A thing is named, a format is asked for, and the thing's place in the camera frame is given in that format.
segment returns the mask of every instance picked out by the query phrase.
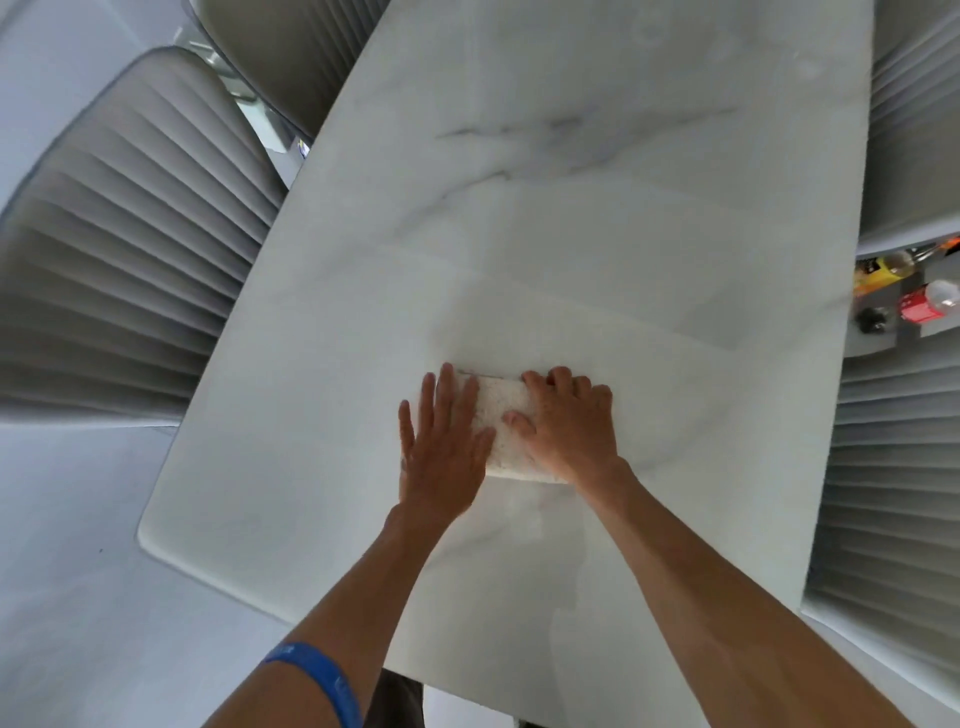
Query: person's leg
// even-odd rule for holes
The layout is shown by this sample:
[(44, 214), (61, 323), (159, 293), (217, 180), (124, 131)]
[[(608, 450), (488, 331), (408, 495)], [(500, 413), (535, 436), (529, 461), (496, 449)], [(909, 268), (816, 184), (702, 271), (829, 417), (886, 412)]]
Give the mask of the person's leg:
[(364, 728), (424, 728), (423, 684), (382, 670)]

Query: hand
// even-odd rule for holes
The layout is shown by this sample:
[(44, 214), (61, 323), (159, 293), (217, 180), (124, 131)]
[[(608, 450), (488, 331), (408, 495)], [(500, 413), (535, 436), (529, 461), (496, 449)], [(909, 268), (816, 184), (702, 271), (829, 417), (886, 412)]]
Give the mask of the hand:
[(420, 389), (416, 436), (410, 402), (400, 403), (400, 503), (443, 527), (472, 505), (487, 474), (496, 430), (474, 433), (470, 428), (479, 389), (472, 376), (458, 396), (453, 367), (444, 364), (434, 402), (434, 376), (427, 374)]
[(566, 367), (555, 367), (547, 378), (527, 372), (523, 381), (537, 410), (533, 421), (519, 412), (508, 412), (503, 421), (541, 466), (583, 489), (620, 462), (610, 387), (594, 387)]

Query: white sponge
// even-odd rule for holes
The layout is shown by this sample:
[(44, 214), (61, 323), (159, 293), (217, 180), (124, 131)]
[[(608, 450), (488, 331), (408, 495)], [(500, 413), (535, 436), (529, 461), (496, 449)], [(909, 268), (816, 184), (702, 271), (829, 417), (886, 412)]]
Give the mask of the white sponge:
[[(463, 388), (470, 374), (457, 373), (457, 386)], [(509, 477), (516, 480), (536, 480), (540, 483), (562, 483), (559, 478), (540, 468), (526, 453), (523, 444), (514, 432), (504, 425), (506, 412), (522, 412), (531, 419), (534, 404), (530, 400), (527, 385), (519, 379), (501, 379), (497, 376), (478, 376), (480, 393), (477, 396), (477, 413), (473, 428), (496, 428), (493, 452), (487, 461), (487, 475)]]

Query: marble tabletop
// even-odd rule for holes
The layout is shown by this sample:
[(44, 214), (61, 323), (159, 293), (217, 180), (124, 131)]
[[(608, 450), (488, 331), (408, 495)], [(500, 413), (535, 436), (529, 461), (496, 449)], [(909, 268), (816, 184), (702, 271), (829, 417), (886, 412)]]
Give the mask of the marble tabletop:
[[(396, 500), (449, 360), (608, 383), (623, 454), (791, 608), (851, 290), (870, 0), (394, 0), (230, 318), (139, 528), (295, 621)], [(388, 667), (550, 728), (702, 714), (599, 521), (488, 478)]]

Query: plastic bottle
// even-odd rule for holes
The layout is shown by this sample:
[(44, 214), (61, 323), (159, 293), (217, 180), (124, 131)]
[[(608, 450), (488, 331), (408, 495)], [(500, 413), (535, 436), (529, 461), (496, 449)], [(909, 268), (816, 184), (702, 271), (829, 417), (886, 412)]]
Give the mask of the plastic bottle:
[(952, 280), (932, 280), (900, 299), (900, 316), (914, 324), (935, 321), (960, 310), (960, 285)]
[(942, 243), (933, 243), (913, 250), (895, 251), (881, 257), (862, 260), (857, 264), (854, 274), (853, 294), (859, 298), (885, 288), (891, 283), (909, 278), (938, 254), (960, 245), (960, 237), (952, 237)]

